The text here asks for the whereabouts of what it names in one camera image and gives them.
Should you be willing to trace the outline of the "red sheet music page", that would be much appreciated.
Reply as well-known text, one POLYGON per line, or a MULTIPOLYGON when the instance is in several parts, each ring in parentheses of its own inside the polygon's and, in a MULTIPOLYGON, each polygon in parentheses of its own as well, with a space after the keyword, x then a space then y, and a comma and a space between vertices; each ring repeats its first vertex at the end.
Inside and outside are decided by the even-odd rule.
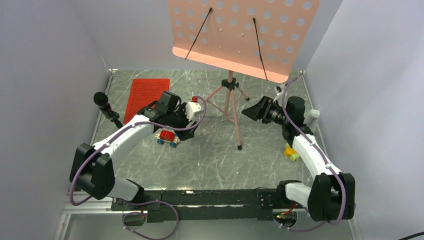
POLYGON ((123 123, 127 124, 136 113, 170 88, 169 78, 135 78, 132 80, 123 123))

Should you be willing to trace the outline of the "pink tripod music stand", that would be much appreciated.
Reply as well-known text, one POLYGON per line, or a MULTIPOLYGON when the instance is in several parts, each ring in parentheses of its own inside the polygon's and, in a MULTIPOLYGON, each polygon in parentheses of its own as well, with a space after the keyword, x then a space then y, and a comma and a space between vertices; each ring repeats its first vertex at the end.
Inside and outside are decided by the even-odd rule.
POLYGON ((289 79, 319 0, 170 0, 172 53, 274 83, 289 79))

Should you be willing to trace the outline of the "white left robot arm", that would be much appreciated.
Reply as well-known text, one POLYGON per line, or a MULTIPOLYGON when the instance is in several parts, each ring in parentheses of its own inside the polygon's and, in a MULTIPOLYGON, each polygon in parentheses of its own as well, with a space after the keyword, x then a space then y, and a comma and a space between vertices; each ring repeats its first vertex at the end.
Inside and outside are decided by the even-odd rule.
POLYGON ((174 131, 181 141, 192 139, 206 115, 206 109, 207 102, 200 96, 183 102, 177 94, 164 91, 159 100, 141 108, 128 123, 110 136, 92 145, 79 145, 69 175, 71 204, 82 204, 73 197, 78 188, 86 192, 89 198, 116 198, 131 210, 139 209, 145 202, 145 189, 130 179, 117 177, 114 162, 159 129, 174 131))

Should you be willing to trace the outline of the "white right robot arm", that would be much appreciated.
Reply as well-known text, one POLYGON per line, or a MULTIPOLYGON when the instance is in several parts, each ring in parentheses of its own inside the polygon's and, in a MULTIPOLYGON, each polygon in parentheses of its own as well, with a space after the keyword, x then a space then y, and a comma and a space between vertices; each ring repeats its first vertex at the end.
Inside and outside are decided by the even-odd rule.
POLYGON ((299 180, 283 180, 276 188, 276 202, 283 208, 297 203, 308 209, 316 222, 336 223, 350 220, 355 213, 355 178, 336 167, 316 142, 305 121, 305 100, 288 98, 285 107, 270 97, 263 96, 242 114, 263 124, 274 122, 281 126, 286 149, 292 149, 290 159, 302 159, 311 176, 312 186, 299 180))

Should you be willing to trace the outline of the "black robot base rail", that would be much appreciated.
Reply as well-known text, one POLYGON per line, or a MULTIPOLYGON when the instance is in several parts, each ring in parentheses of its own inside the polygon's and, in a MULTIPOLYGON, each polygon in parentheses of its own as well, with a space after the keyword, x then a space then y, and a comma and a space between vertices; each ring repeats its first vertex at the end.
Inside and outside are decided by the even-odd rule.
POLYGON ((255 219, 273 221, 275 215, 295 213, 297 203, 283 200, 273 188, 209 189, 209 190, 146 190, 142 201, 147 206, 132 206, 114 199, 112 211, 144 211, 148 223, 179 220, 255 219))

